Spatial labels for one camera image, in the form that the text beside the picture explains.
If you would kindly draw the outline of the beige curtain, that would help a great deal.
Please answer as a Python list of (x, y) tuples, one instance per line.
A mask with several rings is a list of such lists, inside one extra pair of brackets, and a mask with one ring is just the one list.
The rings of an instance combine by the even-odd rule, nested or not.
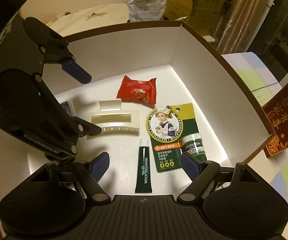
[(239, 53), (246, 49), (269, 0), (231, 1), (215, 32), (218, 38), (216, 50), (220, 54)]

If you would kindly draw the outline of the silver foil bag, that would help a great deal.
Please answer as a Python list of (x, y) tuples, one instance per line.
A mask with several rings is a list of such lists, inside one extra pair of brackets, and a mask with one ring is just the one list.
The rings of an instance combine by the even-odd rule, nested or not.
[(129, 0), (129, 21), (160, 21), (164, 18), (166, 4), (167, 0)]

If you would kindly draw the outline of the dark red gift box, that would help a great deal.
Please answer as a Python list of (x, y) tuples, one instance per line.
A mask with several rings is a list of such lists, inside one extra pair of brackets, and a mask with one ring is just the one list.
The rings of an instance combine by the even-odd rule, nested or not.
[(275, 134), (264, 148), (269, 158), (288, 148), (288, 83), (264, 105)]

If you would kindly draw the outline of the green Mentholatum salve card pack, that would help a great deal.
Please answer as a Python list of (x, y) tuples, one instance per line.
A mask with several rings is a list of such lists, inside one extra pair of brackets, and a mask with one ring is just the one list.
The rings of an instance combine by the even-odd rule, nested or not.
[(159, 173), (181, 168), (180, 156), (187, 152), (207, 160), (192, 103), (161, 106), (147, 116), (156, 170)]

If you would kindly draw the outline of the dark green lip balm tube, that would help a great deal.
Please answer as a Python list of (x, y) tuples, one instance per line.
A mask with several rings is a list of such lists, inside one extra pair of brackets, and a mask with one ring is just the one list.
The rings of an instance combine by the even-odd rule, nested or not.
[(141, 138), (139, 142), (135, 193), (152, 193), (149, 157), (148, 140)]

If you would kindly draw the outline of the checked tablecloth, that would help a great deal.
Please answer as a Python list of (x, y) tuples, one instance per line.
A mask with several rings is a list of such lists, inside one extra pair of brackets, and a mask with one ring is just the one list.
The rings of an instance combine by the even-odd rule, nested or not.
[[(249, 165), (288, 203), (288, 80), (278, 81), (253, 52), (225, 54), (263, 108), (274, 134)], [(288, 223), (283, 231), (288, 239)]]

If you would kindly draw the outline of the red snack packet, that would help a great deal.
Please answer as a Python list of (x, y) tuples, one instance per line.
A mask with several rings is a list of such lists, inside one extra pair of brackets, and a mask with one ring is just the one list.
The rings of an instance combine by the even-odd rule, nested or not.
[(141, 102), (154, 105), (156, 104), (156, 78), (140, 81), (132, 80), (125, 75), (116, 98), (123, 102)]

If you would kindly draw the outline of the cream hair claw clip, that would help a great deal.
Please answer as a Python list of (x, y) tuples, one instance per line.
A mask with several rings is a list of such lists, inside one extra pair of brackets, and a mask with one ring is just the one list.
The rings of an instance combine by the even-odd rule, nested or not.
[(137, 110), (122, 109), (121, 99), (100, 100), (99, 110), (87, 113), (84, 117), (99, 126), (102, 132), (138, 133), (140, 116)]

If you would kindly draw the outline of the brown cardboard box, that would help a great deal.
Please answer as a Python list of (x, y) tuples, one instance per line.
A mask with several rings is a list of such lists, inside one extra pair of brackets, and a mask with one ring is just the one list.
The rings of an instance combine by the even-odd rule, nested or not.
[(227, 0), (167, 0), (164, 16), (184, 22), (201, 36), (214, 35)]

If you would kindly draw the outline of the blue white small packet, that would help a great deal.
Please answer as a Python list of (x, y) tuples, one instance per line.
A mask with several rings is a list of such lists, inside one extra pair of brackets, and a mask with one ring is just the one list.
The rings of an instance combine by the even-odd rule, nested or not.
[(69, 116), (73, 116), (74, 111), (73, 111), (72, 104), (70, 102), (65, 101), (63, 103), (60, 103), (60, 105)]

